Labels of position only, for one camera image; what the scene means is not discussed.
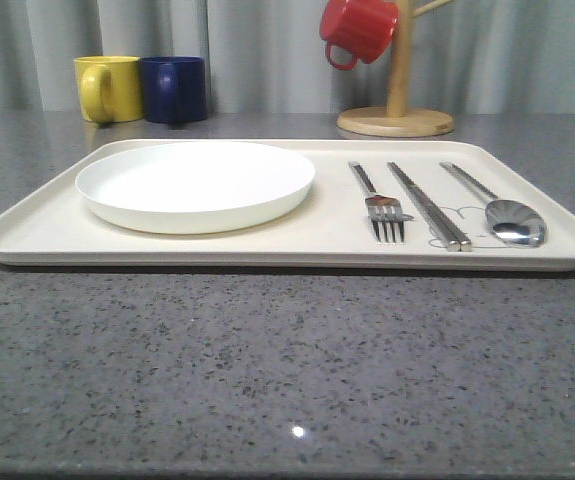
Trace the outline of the silver fork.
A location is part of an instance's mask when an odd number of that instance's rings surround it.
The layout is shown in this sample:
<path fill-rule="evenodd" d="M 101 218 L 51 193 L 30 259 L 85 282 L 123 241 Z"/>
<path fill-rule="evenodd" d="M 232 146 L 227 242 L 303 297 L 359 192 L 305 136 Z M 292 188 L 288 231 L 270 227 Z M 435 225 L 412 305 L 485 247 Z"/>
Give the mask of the silver fork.
<path fill-rule="evenodd" d="M 405 223 L 414 217 L 403 212 L 397 198 L 379 194 L 361 164 L 351 161 L 348 165 L 366 193 L 364 203 L 376 240 L 379 243 L 404 243 Z"/>

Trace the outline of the white round plate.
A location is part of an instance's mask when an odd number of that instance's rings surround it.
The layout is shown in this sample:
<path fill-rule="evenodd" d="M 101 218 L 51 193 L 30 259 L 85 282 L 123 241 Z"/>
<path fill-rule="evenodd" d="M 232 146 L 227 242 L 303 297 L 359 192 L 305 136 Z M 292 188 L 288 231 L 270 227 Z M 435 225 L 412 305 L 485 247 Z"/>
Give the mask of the white round plate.
<path fill-rule="evenodd" d="M 298 207 L 314 164 L 288 149 L 240 141 L 142 147 L 85 167 L 75 186 L 101 219 L 131 230 L 209 234 L 274 220 Z"/>

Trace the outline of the grey curtain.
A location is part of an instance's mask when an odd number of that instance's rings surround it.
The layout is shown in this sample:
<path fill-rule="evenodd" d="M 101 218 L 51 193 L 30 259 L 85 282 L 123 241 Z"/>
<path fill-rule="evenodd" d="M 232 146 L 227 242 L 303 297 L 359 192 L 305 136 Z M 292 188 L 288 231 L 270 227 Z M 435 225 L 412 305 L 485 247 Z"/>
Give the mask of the grey curtain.
<path fill-rule="evenodd" d="M 331 67 L 320 1 L 0 1 L 0 109 L 78 108 L 73 61 L 200 56 L 223 113 L 384 101 L 388 61 Z M 455 1 L 416 19 L 409 101 L 452 114 L 575 114 L 575 1 Z"/>

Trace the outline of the red mug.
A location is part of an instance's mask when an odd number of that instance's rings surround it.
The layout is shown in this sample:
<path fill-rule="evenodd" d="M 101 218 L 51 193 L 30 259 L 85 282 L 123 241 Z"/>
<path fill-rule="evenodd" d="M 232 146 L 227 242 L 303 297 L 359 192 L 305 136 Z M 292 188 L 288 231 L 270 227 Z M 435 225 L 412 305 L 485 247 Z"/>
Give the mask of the red mug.
<path fill-rule="evenodd" d="M 359 61 L 373 63 L 391 43 L 398 20 L 399 8 L 392 1 L 328 1 L 319 25 L 328 63 L 342 71 Z"/>

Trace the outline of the dark blue mug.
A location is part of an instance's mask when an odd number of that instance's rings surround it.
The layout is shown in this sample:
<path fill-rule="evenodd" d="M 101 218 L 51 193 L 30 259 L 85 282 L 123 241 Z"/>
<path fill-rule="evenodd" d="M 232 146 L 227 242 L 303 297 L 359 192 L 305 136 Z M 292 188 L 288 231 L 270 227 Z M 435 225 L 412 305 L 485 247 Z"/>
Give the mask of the dark blue mug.
<path fill-rule="evenodd" d="M 207 119 L 206 70 L 202 57 L 141 57 L 138 69 L 147 121 L 177 124 Z"/>

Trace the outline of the silver spoon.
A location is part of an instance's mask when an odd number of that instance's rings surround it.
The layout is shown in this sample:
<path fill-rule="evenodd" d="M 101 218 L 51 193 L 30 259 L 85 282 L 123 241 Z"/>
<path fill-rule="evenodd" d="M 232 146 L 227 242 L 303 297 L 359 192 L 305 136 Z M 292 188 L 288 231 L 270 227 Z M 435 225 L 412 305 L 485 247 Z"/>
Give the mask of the silver spoon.
<path fill-rule="evenodd" d="M 546 241 L 547 225 L 533 208 L 511 199 L 500 198 L 461 167 L 451 162 L 440 166 L 485 202 L 488 230 L 511 247 L 537 248 Z"/>

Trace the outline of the cream rabbit tray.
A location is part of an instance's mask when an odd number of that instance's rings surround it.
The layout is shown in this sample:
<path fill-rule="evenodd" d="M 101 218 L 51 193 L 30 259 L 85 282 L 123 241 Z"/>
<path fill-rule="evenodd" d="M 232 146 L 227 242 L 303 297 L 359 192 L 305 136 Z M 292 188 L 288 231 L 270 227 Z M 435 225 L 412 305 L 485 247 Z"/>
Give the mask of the cream rabbit tray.
<path fill-rule="evenodd" d="M 307 199 L 291 213 L 255 227 L 210 235 L 161 235 L 112 225 L 76 192 L 80 170 L 106 156 L 149 146 L 146 139 L 106 144 L 0 215 L 0 263 L 10 265 L 297 266 L 445 270 L 575 270 L 575 216 L 484 149 L 451 141 L 295 140 L 282 146 L 317 170 Z M 405 238 L 381 244 L 349 162 L 412 214 Z M 471 239 L 468 252 L 446 250 L 407 197 L 397 164 Z M 454 164 L 503 198 L 534 208 L 545 243 L 512 248 L 486 227 L 483 201 L 447 170 Z"/>

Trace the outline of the yellow mug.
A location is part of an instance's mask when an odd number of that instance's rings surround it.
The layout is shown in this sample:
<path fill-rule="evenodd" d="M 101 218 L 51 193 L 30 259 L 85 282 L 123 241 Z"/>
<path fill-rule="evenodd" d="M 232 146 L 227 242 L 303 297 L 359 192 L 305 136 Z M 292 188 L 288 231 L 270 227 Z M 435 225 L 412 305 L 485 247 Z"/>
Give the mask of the yellow mug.
<path fill-rule="evenodd" d="M 107 124 L 143 117 L 138 60 L 135 56 L 85 56 L 74 60 L 84 120 Z"/>

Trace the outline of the wooden mug tree stand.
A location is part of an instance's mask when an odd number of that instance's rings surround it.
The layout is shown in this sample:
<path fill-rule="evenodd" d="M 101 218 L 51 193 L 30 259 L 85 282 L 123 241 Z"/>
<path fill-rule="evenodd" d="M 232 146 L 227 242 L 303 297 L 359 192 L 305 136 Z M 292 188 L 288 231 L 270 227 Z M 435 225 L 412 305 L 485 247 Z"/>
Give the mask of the wooden mug tree stand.
<path fill-rule="evenodd" d="M 386 104 L 343 111 L 337 117 L 337 126 L 377 137 L 412 138 L 450 133 L 455 127 L 451 115 L 408 105 L 414 20 L 448 1 L 428 1 L 419 7 L 415 7 L 413 1 L 396 1 L 396 4 L 400 17 L 391 47 Z"/>

